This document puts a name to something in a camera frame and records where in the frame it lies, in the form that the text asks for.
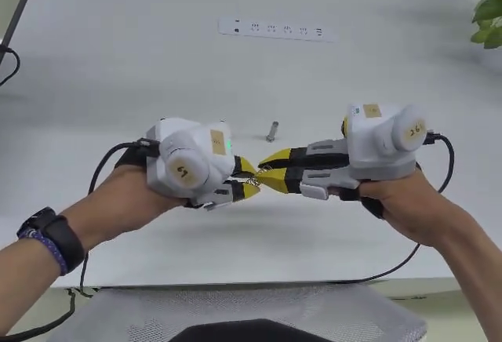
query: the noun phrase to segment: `black wire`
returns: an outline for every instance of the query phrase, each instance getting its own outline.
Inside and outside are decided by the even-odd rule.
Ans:
[[[436,133],[431,133],[431,142],[436,141],[436,140],[441,140],[445,143],[446,147],[448,148],[449,152],[449,164],[448,164],[448,173],[446,174],[446,178],[443,181],[441,187],[438,189],[439,193],[442,193],[446,187],[448,186],[452,175],[453,175],[453,167],[455,165],[455,151],[453,150],[453,145],[449,141],[449,139],[441,134],[436,134]],[[96,170],[94,171],[93,178],[91,179],[91,184],[89,185],[89,192],[88,195],[90,195],[93,191],[94,188],[96,187],[96,182],[97,179],[100,175],[101,170],[107,163],[107,161],[110,159],[110,157],[117,151],[123,149],[123,148],[129,148],[129,147],[139,147],[141,146],[141,143],[139,142],[130,142],[130,143],[124,143],[124,144],[118,144],[111,148],[106,155],[101,159],[100,164],[96,167]],[[418,249],[420,248],[420,244],[417,244],[415,248],[413,248],[412,252],[405,258],[399,265],[394,266],[392,269],[387,270],[383,273],[377,274],[377,275],[372,275],[371,277],[367,278],[361,278],[361,279],[348,279],[345,281],[330,281],[331,283],[337,284],[337,285],[351,285],[355,283],[363,283],[363,282],[370,282],[375,279],[379,279],[382,277],[385,277],[391,273],[394,273],[395,271],[399,270],[401,267],[405,266],[409,261],[415,256],[417,253]],[[85,255],[85,259],[82,265],[82,272],[80,274],[80,285],[79,288],[76,289],[77,292],[79,292],[81,295],[84,297],[93,297],[93,295],[90,295],[86,293],[83,289],[84,287],[84,279],[85,279],[85,272],[87,270],[87,263],[89,262],[89,254]],[[72,316],[75,312],[75,293],[71,289],[67,289],[68,295],[70,296],[70,310],[62,315],[60,318],[57,320],[44,325],[40,326],[38,328],[33,328],[30,330],[27,330],[22,333],[18,334],[12,334],[7,337],[0,337],[0,342],[22,342],[24,340],[28,340],[30,338],[34,338],[36,336],[40,336],[44,333],[49,332],[50,330],[54,329],[55,327],[61,325],[63,322],[65,322],[70,316]]]
[[[16,53],[16,51],[14,49],[10,49],[9,47],[5,46],[5,45],[1,45],[0,44],[0,52],[5,52],[5,53],[11,53],[12,55],[14,55],[14,57],[16,57],[16,67],[14,68],[13,72],[10,73],[9,75],[7,75],[5,77],[5,79],[3,81],[0,82],[0,87],[2,87],[3,85],[5,85],[10,79],[12,79],[14,77],[14,75],[17,74],[17,72],[19,71],[19,69],[21,68],[21,59],[19,57],[19,55]]]
[[[67,289],[68,295],[70,296],[70,310],[64,315],[59,317],[57,320],[50,322],[47,325],[39,326],[38,328],[33,328],[25,332],[11,334],[10,336],[0,337],[1,342],[21,342],[23,340],[29,340],[30,338],[35,338],[49,332],[50,330],[61,325],[63,322],[68,320],[70,316],[75,313],[75,293],[71,289]]]
[[[436,140],[440,140],[444,142],[446,147],[448,148],[448,155],[449,155],[449,163],[448,163],[448,172],[446,173],[446,177],[444,181],[441,184],[441,187],[438,189],[438,193],[442,193],[446,187],[448,186],[449,182],[452,180],[453,176],[453,168],[455,167],[455,150],[453,149],[452,143],[449,141],[449,139],[442,134],[437,134],[437,133],[428,133],[427,138],[430,140],[429,144],[433,144]],[[418,249],[420,248],[420,244],[416,244],[415,248],[411,251],[411,253],[405,258],[399,265],[394,266],[392,269],[389,269],[387,271],[384,271],[383,273],[372,275],[370,277],[366,278],[360,278],[360,279],[348,279],[348,280],[342,280],[342,281],[329,281],[330,283],[334,283],[336,285],[354,285],[357,283],[365,283],[365,282],[371,282],[374,281],[375,279],[380,279],[383,277],[386,277],[389,274],[394,273],[395,271],[399,270],[401,267],[405,266],[407,263],[411,261],[411,259],[417,254]]]
[[[142,143],[140,142],[130,142],[130,143],[125,143],[125,144],[118,144],[111,148],[101,159],[100,164],[96,167],[96,170],[94,171],[93,178],[91,179],[91,184],[89,185],[89,192],[88,195],[90,195],[93,191],[94,188],[96,187],[96,182],[97,178],[100,175],[101,170],[107,163],[107,161],[110,159],[110,157],[117,151],[123,149],[123,148],[129,148],[129,147],[140,147],[142,146]],[[84,297],[93,297],[93,295],[90,295],[86,293],[83,289],[84,286],[84,278],[85,278],[85,271],[87,269],[87,263],[89,261],[89,254],[87,253],[84,258],[84,262],[82,265],[82,273],[80,274],[80,286],[78,289],[75,289],[78,293],[80,293]],[[72,289],[67,289],[68,295],[70,296],[70,310],[66,312],[64,315],[59,317],[57,320],[50,322],[47,325],[40,326],[38,328],[33,328],[30,330],[27,330],[25,332],[17,333],[17,334],[11,334],[10,336],[6,337],[0,337],[0,342],[22,342],[24,340],[29,340],[31,338],[35,338],[37,336],[40,336],[42,334],[45,334],[49,332],[50,330],[56,328],[57,326],[61,325],[63,322],[68,320],[70,316],[72,316],[75,313],[75,292]]]
[[[89,190],[87,191],[87,195],[90,195],[91,193],[94,192],[94,189],[96,188],[96,182],[98,177],[100,176],[101,170],[103,169],[105,164],[107,164],[108,160],[115,152],[120,151],[124,148],[138,147],[138,146],[140,146],[138,142],[128,142],[124,144],[117,144],[116,146],[112,147],[101,159],[100,164],[97,165],[96,170],[94,171],[93,174],[93,178],[91,179],[91,184],[89,185]],[[80,272],[80,284],[78,286],[78,292],[83,297],[91,298],[93,297],[93,295],[90,295],[84,291],[84,280],[88,262],[89,262],[89,252],[85,254],[84,262],[82,263],[82,271]]]

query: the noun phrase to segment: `floor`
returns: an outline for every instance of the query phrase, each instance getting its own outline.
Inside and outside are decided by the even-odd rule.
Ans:
[[[0,38],[5,32],[10,18],[19,0],[0,0]],[[421,297],[399,297],[395,298],[403,307],[416,312],[423,317],[429,325],[427,341],[437,342],[443,340],[455,341],[484,341],[486,340],[482,330],[462,293],[459,291],[448,291],[437,293],[442,288],[450,289],[440,282],[428,282],[427,289],[422,282],[405,281],[395,283],[394,281],[382,282],[374,285],[375,288],[386,296],[395,298],[396,288],[401,288],[404,293],[418,292],[420,288],[424,294]],[[82,306],[85,299],[78,298],[78,306]],[[54,320],[67,310],[67,295],[62,289],[49,290],[40,301],[24,316],[16,325],[13,333],[23,331],[32,327],[40,326],[46,322]],[[42,336],[33,341],[44,341]]]

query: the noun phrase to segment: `white tabletop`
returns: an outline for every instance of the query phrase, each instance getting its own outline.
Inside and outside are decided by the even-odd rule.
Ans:
[[[225,119],[237,155],[340,136],[353,101],[421,104],[447,135],[457,169],[446,194],[502,245],[502,75],[469,43],[475,0],[30,0],[12,47],[22,71],[0,90],[0,246],[50,205],[85,195],[112,145],[165,116]],[[218,34],[222,16],[316,22],[334,43]],[[7,58],[0,73],[13,65]],[[264,136],[272,121],[278,139]],[[447,151],[425,147],[432,183]],[[359,278],[404,259],[413,243],[357,203],[263,188],[212,213],[177,209],[91,254],[90,286]],[[392,278],[448,277],[432,249]],[[57,286],[75,286],[78,273]]]

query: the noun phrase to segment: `blue wristband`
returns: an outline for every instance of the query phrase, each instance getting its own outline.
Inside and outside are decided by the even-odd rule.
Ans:
[[[22,238],[34,238],[35,240],[39,240],[51,252],[56,262],[60,265],[61,276],[68,274],[68,266],[66,265],[66,261],[64,260],[63,255],[52,240],[46,238],[40,233],[40,231],[33,228],[28,228],[23,231],[19,236],[20,240]]]

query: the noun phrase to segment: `white power outlet strip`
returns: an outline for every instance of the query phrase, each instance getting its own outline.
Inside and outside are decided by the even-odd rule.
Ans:
[[[218,31],[223,35],[257,36],[261,38],[289,38],[309,42],[334,42],[333,33],[314,24],[288,24],[240,18],[220,18]]]

